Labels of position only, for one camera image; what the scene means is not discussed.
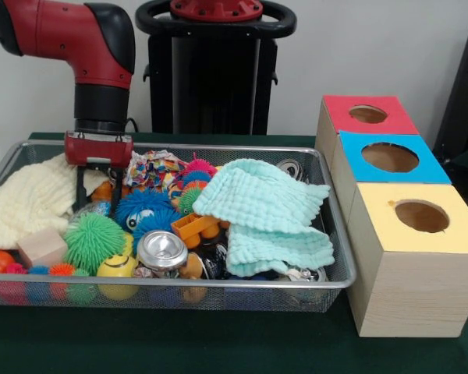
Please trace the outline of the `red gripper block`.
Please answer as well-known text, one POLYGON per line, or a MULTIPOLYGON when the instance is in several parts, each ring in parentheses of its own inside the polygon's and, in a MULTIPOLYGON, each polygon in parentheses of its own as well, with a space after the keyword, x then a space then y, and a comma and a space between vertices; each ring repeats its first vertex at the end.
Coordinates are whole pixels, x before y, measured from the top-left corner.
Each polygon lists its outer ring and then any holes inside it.
POLYGON ((108 164, 111 169, 112 201, 114 213, 122 196, 123 169, 131 160, 133 138, 127 135, 68 131, 64 137, 66 161, 76 165, 76 210, 87 205, 84 172, 88 164, 108 164))

